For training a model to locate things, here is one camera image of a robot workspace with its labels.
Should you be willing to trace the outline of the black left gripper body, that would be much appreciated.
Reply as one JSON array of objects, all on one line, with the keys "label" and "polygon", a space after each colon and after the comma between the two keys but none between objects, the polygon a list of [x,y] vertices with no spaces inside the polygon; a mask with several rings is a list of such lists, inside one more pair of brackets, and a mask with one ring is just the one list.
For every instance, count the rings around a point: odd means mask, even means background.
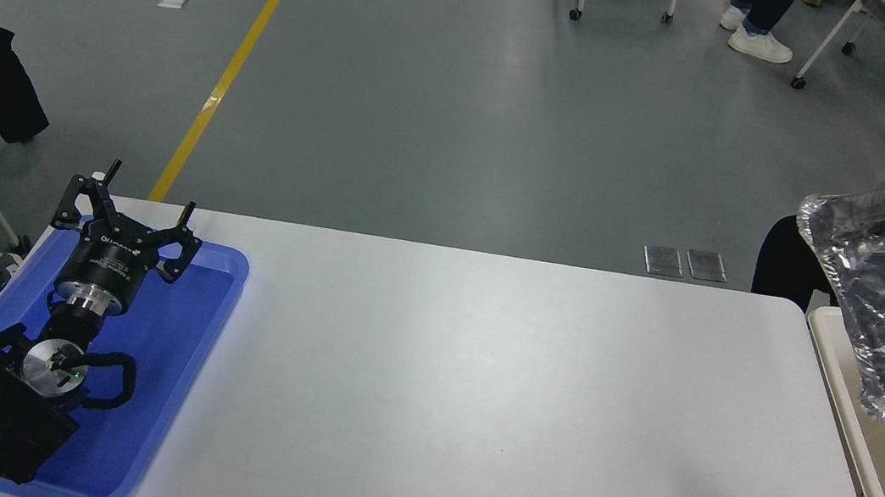
[{"label": "black left gripper body", "polygon": [[109,292],[113,299],[134,301],[147,272],[157,259],[157,247],[141,247],[137,239],[149,233],[148,226],[130,217],[117,223],[96,216],[80,231],[80,241],[62,265],[58,292],[71,293],[74,285],[92,284]]}]

